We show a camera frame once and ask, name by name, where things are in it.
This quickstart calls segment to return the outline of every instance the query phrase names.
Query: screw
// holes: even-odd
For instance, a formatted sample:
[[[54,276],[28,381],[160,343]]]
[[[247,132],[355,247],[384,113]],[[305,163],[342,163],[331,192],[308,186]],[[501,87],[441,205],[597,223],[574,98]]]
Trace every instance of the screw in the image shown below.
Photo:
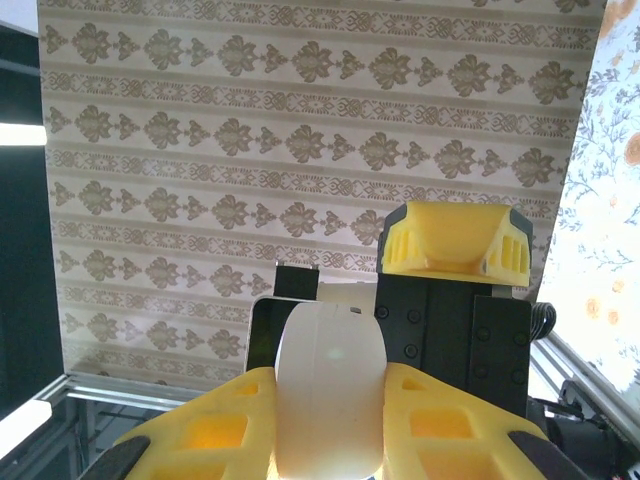
[[[486,342],[491,338],[491,331],[486,327],[480,327],[476,332],[476,337],[478,337],[478,340],[481,342]]]
[[[404,347],[404,354],[409,358],[416,358],[416,356],[418,355],[418,347],[409,344]]]
[[[407,314],[407,320],[409,320],[411,323],[418,323],[421,318],[422,316],[417,310],[409,310],[409,313]]]
[[[473,374],[478,378],[487,378],[489,376],[489,369],[484,365],[478,365],[473,369]]]
[[[524,347],[527,343],[529,343],[529,337],[525,333],[518,332],[513,336],[513,343]]]
[[[383,305],[376,307],[376,318],[384,319],[389,316],[389,309]]]
[[[525,373],[522,370],[514,370],[511,373],[511,380],[516,385],[523,385],[524,382],[527,380],[527,376],[525,375]]]

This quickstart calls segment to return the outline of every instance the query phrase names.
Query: light fixture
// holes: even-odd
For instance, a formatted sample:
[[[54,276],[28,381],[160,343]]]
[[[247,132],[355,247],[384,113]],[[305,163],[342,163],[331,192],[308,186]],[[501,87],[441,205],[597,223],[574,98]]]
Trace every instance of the light fixture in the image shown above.
[[[47,132],[42,125],[0,123],[0,146],[46,145]]]
[[[0,460],[51,418],[51,404],[29,400],[0,421]]]

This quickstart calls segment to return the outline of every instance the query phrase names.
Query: dark wall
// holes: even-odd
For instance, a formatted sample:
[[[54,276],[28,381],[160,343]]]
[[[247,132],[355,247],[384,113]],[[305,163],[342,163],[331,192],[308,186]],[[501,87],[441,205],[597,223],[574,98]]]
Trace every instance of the dark wall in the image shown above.
[[[42,125],[38,69],[0,28],[0,122]],[[0,146],[0,418],[62,373],[44,147]]]

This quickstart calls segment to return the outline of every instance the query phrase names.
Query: yellow 3d-printed part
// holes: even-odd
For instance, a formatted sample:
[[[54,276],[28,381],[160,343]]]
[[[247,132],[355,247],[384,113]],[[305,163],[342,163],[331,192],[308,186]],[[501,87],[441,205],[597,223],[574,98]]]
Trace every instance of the yellow 3d-printed part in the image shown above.
[[[151,444],[126,479],[278,479],[275,389],[273,368],[251,370],[133,429],[119,442]],[[388,364],[383,412],[376,480],[545,478],[508,437],[538,427],[412,367]]]
[[[408,202],[385,221],[382,273],[526,287],[532,225],[507,205]]]

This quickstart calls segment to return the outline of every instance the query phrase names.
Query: damask pattern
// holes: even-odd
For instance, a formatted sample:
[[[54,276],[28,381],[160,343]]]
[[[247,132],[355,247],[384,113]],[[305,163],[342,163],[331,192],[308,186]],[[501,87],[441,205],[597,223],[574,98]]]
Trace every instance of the damask pattern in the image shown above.
[[[639,24],[636,0],[609,1],[540,290],[556,305],[562,339],[633,411],[640,408]]]
[[[68,368],[222,383],[276,260],[375,281],[414,199],[527,215],[535,296],[600,7],[41,0]]]

